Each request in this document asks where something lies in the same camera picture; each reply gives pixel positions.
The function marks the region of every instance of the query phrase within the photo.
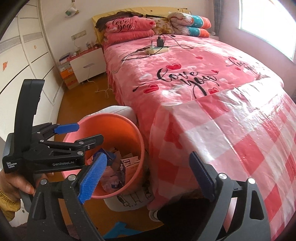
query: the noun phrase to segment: yellow headboard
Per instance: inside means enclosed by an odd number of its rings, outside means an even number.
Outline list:
[[[112,12],[106,12],[102,13],[96,16],[92,17],[92,21],[94,26],[96,26],[96,22],[99,20],[99,18],[107,17],[113,14],[116,14],[119,11],[131,11],[131,12],[138,12],[143,14],[144,16],[146,14],[154,15],[154,16],[161,16],[161,17],[167,17],[172,12],[184,12],[184,13],[190,13],[188,9],[185,8],[177,8],[177,7],[134,7],[134,8],[125,8],[125,9],[119,9]],[[104,39],[104,33],[98,31],[98,29],[95,28],[96,35],[97,35],[97,42],[102,43]]]

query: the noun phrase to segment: wall outlet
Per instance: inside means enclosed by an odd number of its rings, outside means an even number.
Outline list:
[[[86,30],[83,30],[82,32],[71,36],[71,38],[72,38],[72,40],[75,40],[75,39],[79,39],[80,37],[85,36],[85,35],[86,35]]]

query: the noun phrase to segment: white cable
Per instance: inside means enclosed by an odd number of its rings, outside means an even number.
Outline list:
[[[90,82],[94,82],[94,81],[92,81],[92,80],[91,80],[91,81],[89,80],[89,75],[87,76],[87,82],[89,82],[89,83],[90,83]],[[95,93],[100,92],[97,83],[96,83],[96,82],[94,82],[94,83],[95,83],[95,85],[96,85],[96,87],[97,87],[97,90],[95,91]]]
[[[75,45],[75,47],[77,48],[77,50],[79,50],[79,47],[75,44],[75,40],[76,40],[76,39],[74,39],[74,45]]]
[[[96,93],[104,91],[104,92],[105,92],[105,99],[109,99],[108,90],[112,90],[112,92],[113,92],[113,89],[109,88],[109,86],[110,86],[110,85],[109,85],[110,75],[111,75],[111,74],[117,74],[118,71],[121,69],[121,67],[122,67],[122,65],[123,65],[123,63],[124,63],[124,61],[122,61],[121,65],[120,65],[120,67],[119,67],[119,69],[118,69],[117,71],[112,71],[111,73],[109,73],[109,75],[108,75],[108,81],[107,81],[107,85],[108,85],[107,89],[106,89],[106,90],[97,91]]]

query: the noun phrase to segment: curtain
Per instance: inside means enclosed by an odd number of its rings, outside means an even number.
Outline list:
[[[222,7],[224,0],[214,0],[214,14],[215,14],[215,33],[219,36],[219,28],[222,19]]]

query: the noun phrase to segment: floral pillow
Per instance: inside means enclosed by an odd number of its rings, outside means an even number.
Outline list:
[[[156,23],[156,27],[153,28],[155,34],[173,34],[174,29],[167,18],[150,18]]]

